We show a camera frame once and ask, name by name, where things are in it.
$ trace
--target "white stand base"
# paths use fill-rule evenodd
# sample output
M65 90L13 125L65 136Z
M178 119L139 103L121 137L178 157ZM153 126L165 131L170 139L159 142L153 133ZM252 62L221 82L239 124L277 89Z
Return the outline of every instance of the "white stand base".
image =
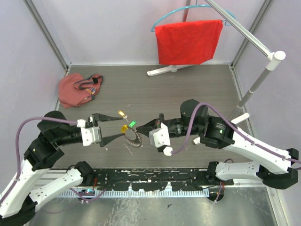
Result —
M193 65L169 65L168 67L163 67L163 68L159 68L156 70L148 71L147 75L155 76L155 75L163 74L166 72L176 72L178 69L181 69L184 67L189 67L189 66L193 66Z

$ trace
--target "gray floor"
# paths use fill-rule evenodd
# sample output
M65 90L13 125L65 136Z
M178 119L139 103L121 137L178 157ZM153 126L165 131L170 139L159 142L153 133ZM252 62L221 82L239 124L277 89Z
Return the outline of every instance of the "gray floor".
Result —
M80 204L57 198L29 226L276 226L265 187L226 187L215 204L207 198L100 198Z
M238 102L232 76L227 65L197 65L149 77L146 72L161 66L74 66L70 73L88 77L94 73L104 75L104 82L95 100L79 108L60 111L69 120L86 119L93 113L118 116L124 111L137 126L143 125L164 113L166 119L180 117L180 105L188 99L205 101L228 116ZM126 121L101 123L103 136L120 133ZM246 131L246 125L240 127ZM174 138L171 145L177 149L184 138ZM94 168L118 167L207 167L210 161L247 161L236 153L195 146L190 142L181 153L166 157L158 153L144 138L143 147L135 149L125 145L120 137L106 147L79 144L63 147L65 153L55 167L68 167L78 161L87 161Z

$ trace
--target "green clip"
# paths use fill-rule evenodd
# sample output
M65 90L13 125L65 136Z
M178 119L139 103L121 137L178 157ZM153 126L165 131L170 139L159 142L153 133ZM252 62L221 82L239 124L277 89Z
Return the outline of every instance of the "green clip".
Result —
M132 122L129 124L129 127L132 128L135 124L136 124L136 121L132 121Z

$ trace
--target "dark gray floor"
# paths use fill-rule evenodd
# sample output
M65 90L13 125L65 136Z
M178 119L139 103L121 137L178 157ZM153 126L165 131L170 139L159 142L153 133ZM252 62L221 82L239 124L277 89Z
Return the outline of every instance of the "dark gray floor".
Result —
M74 66L70 73L80 73L88 77L94 73L104 75L104 82L95 100L79 108L60 111L69 120L86 119L93 113L118 117L124 111L129 121L143 125L164 113L165 119L180 117L180 105L188 99L205 101L228 116L238 102L232 76L227 65L197 65L149 77L146 72L162 66ZM126 121L101 123L103 136L120 133ZM240 125L246 131L246 125ZM174 138L174 149L181 146L184 137ZM117 167L207 167L210 161L224 161L232 158L235 162L247 158L232 152L195 146L190 142L179 154L171 157L158 153L144 138L143 147L135 149L125 146L125 138L120 137L106 147L79 144L63 147L65 153L55 167L68 167L78 161L87 161L94 168Z

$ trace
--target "yellow clip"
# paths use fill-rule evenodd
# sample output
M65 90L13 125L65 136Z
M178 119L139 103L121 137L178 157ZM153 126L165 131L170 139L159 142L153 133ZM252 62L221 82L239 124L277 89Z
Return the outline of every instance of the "yellow clip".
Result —
M121 127L121 133L126 133L126 130L128 129L127 125L124 125Z
M127 116L126 114L123 113L123 111L118 111L118 114L123 118Z

